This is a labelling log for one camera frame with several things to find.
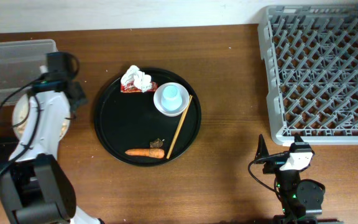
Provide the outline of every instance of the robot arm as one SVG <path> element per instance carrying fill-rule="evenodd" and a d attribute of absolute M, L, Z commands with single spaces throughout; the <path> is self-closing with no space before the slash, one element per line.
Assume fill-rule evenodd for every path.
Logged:
<path fill-rule="evenodd" d="M 79 83 L 72 82 L 72 60 L 67 53 L 48 54 L 48 72 L 31 86 L 27 124 L 9 160 L 25 153 L 0 176 L 0 199 L 11 223 L 103 223 L 76 206 L 74 188 L 57 163 L 63 122 L 86 102 Z"/>
<path fill-rule="evenodd" d="M 325 186 L 314 180 L 301 180 L 300 172 L 310 166 L 314 152 L 300 136 L 290 150 L 269 155 L 263 136 L 259 136 L 258 150 L 251 163 L 264 164 L 264 174 L 275 174 L 273 190 L 282 203 L 284 217 L 275 217 L 274 223 L 317 223 L 316 215 L 322 214 Z"/>

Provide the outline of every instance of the red wrapper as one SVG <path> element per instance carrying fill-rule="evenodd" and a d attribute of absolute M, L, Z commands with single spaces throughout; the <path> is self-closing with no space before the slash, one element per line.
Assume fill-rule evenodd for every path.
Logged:
<path fill-rule="evenodd" d="M 148 91 L 155 92 L 157 88 L 158 85 L 155 82 L 152 82 L 152 88 L 147 90 L 146 92 Z M 126 86 L 121 84 L 121 93 L 142 93 L 142 90 L 136 88 L 134 86 L 134 83 L 132 82 L 132 83 L 128 83 Z"/>

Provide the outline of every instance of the orange carrot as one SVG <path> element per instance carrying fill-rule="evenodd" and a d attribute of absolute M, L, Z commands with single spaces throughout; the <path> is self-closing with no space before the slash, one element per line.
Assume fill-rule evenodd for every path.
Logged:
<path fill-rule="evenodd" d="M 125 154 L 130 156 L 147 156 L 157 159 L 162 159 L 164 157 L 163 149 L 129 149 Z"/>

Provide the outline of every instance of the wooden tabletop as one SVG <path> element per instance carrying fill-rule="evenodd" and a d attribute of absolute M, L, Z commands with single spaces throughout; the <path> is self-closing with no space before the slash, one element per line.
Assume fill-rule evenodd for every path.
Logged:
<path fill-rule="evenodd" d="M 282 214 L 276 196 L 248 174 L 258 135 L 271 153 L 288 150 L 270 138 L 264 61 L 257 26 L 91 30 L 0 34 L 0 42 L 53 39 L 81 62 L 78 80 L 89 103 L 60 142 L 58 161 L 77 204 L 106 223 L 250 222 Z M 203 120 L 193 145 L 158 167 L 118 161 L 99 143 L 91 117 L 99 92 L 130 65 L 182 76 L 197 92 Z M 12 134 L 0 128 L 0 135 Z M 358 146 L 314 146 L 301 174 L 326 186 L 323 215 L 358 223 Z M 262 175 L 273 185 L 274 176 Z M 7 223 L 0 204 L 0 223 Z"/>

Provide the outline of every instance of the white tissue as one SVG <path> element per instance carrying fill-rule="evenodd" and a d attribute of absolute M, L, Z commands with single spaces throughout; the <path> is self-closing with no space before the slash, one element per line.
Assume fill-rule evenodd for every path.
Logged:
<path fill-rule="evenodd" d="M 129 67 L 127 72 L 121 78 L 121 84 L 123 86 L 133 82 L 136 88 L 142 90 L 142 93 L 152 88 L 151 81 L 152 77 L 150 75 L 146 75 L 135 65 Z"/>

